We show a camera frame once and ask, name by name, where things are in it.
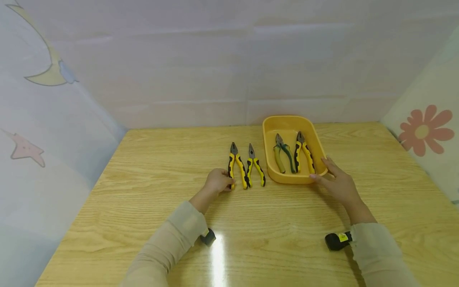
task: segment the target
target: pliers handle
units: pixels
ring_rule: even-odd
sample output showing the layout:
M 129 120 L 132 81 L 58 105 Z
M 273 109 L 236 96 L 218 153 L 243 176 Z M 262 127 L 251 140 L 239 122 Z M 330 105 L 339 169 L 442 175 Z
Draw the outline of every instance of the pliers handle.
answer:
M 291 173 L 295 174 L 297 173 L 294 165 L 293 165 L 293 156 L 291 154 L 291 151 L 290 151 L 290 146 L 288 144 L 276 144 L 274 146 L 274 158 L 276 160 L 276 163 L 277 163 L 277 166 L 279 167 L 279 171 L 280 173 L 284 174 L 285 173 L 285 168 L 284 168 L 284 165 L 282 163 L 282 161 L 280 160 L 280 150 L 283 150 L 287 157 L 288 157 L 288 160 L 290 162 L 290 170 L 291 170 Z
M 300 149 L 303 150 L 304 154 L 306 155 L 306 160 L 308 163 L 308 170 L 310 174 L 315 174 L 315 167 L 314 167 L 314 161 L 313 161 L 313 156 L 311 154 L 311 151 L 308 148 L 308 145 L 304 143 L 300 143 L 297 141 L 295 145 L 295 168 L 297 170 L 297 173 L 301 171 L 301 165 L 300 165 Z
M 266 176 L 264 176 L 264 172 L 261 169 L 260 166 L 260 161 L 258 158 L 249 158 L 247 160 L 247 184 L 249 187 L 252 187 L 252 178 L 250 177 L 250 174 L 252 173 L 252 167 L 255 165 L 257 168 L 258 173 L 260 174 L 261 177 L 261 186 L 264 186 L 266 184 Z
M 244 189 L 247 189 L 247 179 L 246 179 L 246 168 L 242 163 L 241 156 L 233 153 L 229 153 L 229 163 L 228 163 L 228 174 L 230 178 L 234 178 L 234 162 L 236 161 L 239 169 L 241 170 L 242 186 Z

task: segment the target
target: yellow pliers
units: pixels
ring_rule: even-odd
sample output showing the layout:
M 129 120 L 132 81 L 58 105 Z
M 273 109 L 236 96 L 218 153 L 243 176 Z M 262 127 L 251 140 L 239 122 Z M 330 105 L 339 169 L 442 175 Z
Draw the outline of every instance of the yellow pliers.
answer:
M 247 189 L 247 179 L 246 179 L 246 169 L 244 168 L 244 164 L 242 163 L 241 156 L 237 152 L 237 147 L 234 142 L 231 144 L 231 148 L 229 150 L 229 163 L 228 163 L 228 174 L 230 178 L 234 178 L 234 161 L 237 162 L 239 165 L 239 169 L 241 170 L 241 177 L 242 177 L 242 186 L 244 189 Z
M 282 161 L 280 160 L 280 150 L 283 150 L 288 157 L 288 160 L 290 161 L 290 170 L 291 173 L 295 174 L 297 173 L 295 167 L 293 166 L 293 156 L 290 151 L 290 147 L 287 144 L 284 144 L 284 141 L 280 137 L 279 134 L 276 134 L 276 145 L 274 146 L 274 158 L 276 159 L 277 167 L 279 168 L 280 173 L 284 174 L 285 173 L 285 168 L 284 165 L 282 164 Z
M 257 168 L 258 173 L 260 174 L 261 186 L 264 186 L 266 184 L 266 177 L 264 176 L 264 172 L 261 169 L 260 161 L 255 156 L 255 152 L 253 151 L 252 144 L 249 144 L 249 159 L 247 160 L 247 174 L 246 174 L 247 185 L 249 187 L 252 187 L 252 179 L 250 178 L 250 174 L 252 173 L 252 167 L 254 165 Z
M 295 145 L 295 169 L 297 172 L 300 172 L 300 150 L 303 150 L 304 154 L 306 155 L 306 159 L 308 161 L 308 169 L 310 174 L 315 174 L 315 167 L 313 156 L 311 151 L 309 150 L 308 144 L 306 143 L 303 133 L 301 131 L 297 134 L 297 144 Z

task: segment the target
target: pink flower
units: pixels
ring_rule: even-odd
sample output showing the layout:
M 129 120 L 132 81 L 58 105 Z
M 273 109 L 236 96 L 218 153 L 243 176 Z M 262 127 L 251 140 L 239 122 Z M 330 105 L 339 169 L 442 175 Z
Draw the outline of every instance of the pink flower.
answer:
M 398 138 L 407 151 L 413 148 L 418 157 L 423 157 L 425 144 L 427 144 L 433 152 L 444 153 L 445 150 L 436 141 L 448 141 L 454 137 L 451 129 L 440 128 L 453 118 L 453 113 L 450 110 L 444 110 L 435 116 L 436 113 L 435 105 L 427 107 L 424 119 L 421 110 L 413 110 L 411 117 L 407 118 L 408 123 L 400 124 L 403 132 Z

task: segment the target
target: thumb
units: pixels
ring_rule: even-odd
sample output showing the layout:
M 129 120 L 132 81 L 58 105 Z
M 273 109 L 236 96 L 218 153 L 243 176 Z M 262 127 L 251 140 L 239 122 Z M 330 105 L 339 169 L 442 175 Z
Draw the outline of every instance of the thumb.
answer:
M 236 182 L 236 181 L 235 181 L 235 179 L 233 179 L 233 178 L 230 178 L 230 177 L 227 177 L 227 178 L 226 178 L 226 183 L 227 183 L 227 184 L 234 184 L 235 182 Z
M 326 189 L 330 189 L 332 182 L 318 174 L 310 174 L 310 178 L 314 180 L 315 183 L 320 184 L 321 186 L 325 187 Z

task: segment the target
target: yellow plastic tray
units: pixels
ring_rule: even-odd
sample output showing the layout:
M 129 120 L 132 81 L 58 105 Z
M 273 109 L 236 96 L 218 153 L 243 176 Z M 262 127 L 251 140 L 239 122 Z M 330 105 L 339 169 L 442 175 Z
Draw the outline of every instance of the yellow plastic tray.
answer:
M 279 172 L 274 158 L 276 134 L 278 133 L 284 140 L 284 143 L 290 146 L 293 154 L 295 152 L 298 131 L 301 131 L 305 137 L 305 141 L 313 156 L 316 173 L 325 175 L 328 172 L 327 167 L 321 160 L 321 158 L 325 157 L 324 149 L 313 124 L 307 118 L 299 116 L 271 116 L 263 121 L 263 139 L 268 174 L 276 182 L 287 184 L 313 183 L 313 180 L 309 178 L 309 170 L 304 152 L 300 152 L 301 171 L 297 174 L 291 173 L 288 157 L 283 151 L 280 151 L 280 158 L 285 166 L 285 174 Z

